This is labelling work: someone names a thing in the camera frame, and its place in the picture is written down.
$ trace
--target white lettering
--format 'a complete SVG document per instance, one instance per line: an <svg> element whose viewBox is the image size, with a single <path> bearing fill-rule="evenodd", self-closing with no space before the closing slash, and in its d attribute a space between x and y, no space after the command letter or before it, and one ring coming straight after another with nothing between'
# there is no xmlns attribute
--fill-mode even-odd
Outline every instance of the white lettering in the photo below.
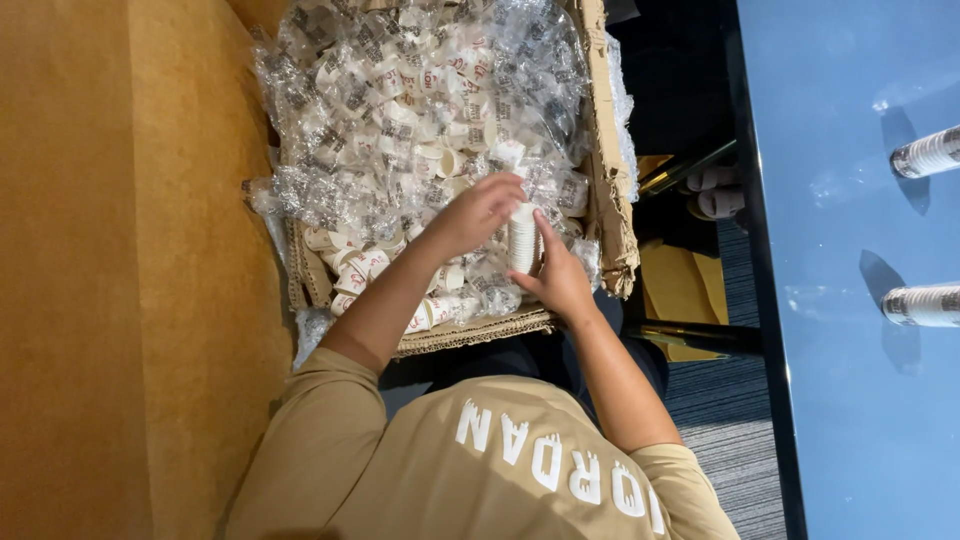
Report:
<svg viewBox="0 0 960 540"><path fill-rule="evenodd" d="M663 534L663 514L660 513L660 501L657 500L653 485L650 486L647 495L650 496L650 521L653 522L654 533Z"/></svg>
<svg viewBox="0 0 960 540"><path fill-rule="evenodd" d="M492 414L488 409L483 409L483 414L477 414L477 411L477 405L473 404L473 400L467 400L460 412L456 440L460 444L467 444L467 426L469 426L473 433L473 448L483 452L487 449L487 435L490 432Z"/></svg>
<svg viewBox="0 0 960 540"><path fill-rule="evenodd" d="M550 447L550 472L543 471L543 449ZM557 482L560 481L561 451L564 445L560 442L560 434L554 433L545 437L538 437L534 441L534 459L530 462L530 472L534 479L550 491L557 491Z"/></svg>
<svg viewBox="0 0 960 540"><path fill-rule="evenodd" d="M642 517L646 513L646 509L643 507L643 494L640 492L640 484L636 482L634 475L630 474L630 471L628 471L626 467L620 465L619 461L615 463L611 471L613 505L616 506L617 510L620 510L628 516L634 518ZM623 493L624 478L630 481L630 495L624 495Z"/></svg>
<svg viewBox="0 0 960 540"><path fill-rule="evenodd" d="M527 441L527 430L530 428L530 424L524 422L518 428L514 426L513 421L505 412L500 415L500 425L503 427L503 460L511 465L516 465L516 459L520 457L523 443Z"/></svg>
<svg viewBox="0 0 960 540"><path fill-rule="evenodd" d="M570 473L570 493L584 503L600 504L600 463L596 454L587 452L590 460L588 469L584 466L582 454L575 450L570 453L573 455L573 464L577 467ZM582 480L586 480L587 485L583 485Z"/></svg>

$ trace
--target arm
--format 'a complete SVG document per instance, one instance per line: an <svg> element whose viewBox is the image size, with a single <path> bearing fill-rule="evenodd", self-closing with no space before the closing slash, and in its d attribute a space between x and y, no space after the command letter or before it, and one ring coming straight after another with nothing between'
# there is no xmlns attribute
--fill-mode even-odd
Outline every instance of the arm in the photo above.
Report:
<svg viewBox="0 0 960 540"><path fill-rule="evenodd" d="M607 439L626 454L660 443L682 445L657 391L593 302L580 261L567 251L539 210L535 219L545 257L540 274L534 278L511 272L510 277L569 326Z"/></svg>
<svg viewBox="0 0 960 540"><path fill-rule="evenodd" d="M481 246L526 196L523 180L499 173L464 191L383 271L334 323L320 346L377 375L444 262Z"/></svg>

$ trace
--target person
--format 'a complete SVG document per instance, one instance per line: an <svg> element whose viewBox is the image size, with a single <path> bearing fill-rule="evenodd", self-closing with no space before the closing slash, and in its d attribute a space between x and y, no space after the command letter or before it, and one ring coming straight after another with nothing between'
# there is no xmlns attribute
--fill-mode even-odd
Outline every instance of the person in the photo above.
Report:
<svg viewBox="0 0 960 540"><path fill-rule="evenodd" d="M521 182L494 174L452 201L289 378L227 539L737 538L539 211L541 270L510 277L563 317L603 434L574 395L516 374L441 384L388 423L378 377L423 291L507 222Z"/></svg>

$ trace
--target left hand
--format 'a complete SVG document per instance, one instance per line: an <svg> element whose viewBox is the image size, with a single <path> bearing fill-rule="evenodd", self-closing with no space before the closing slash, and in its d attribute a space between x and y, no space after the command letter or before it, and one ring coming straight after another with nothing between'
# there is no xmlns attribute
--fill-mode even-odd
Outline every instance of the left hand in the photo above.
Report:
<svg viewBox="0 0 960 540"><path fill-rule="evenodd" d="M521 184L523 179L515 174L491 174L454 199L420 236L426 236L442 260L477 249L527 200Z"/></svg>

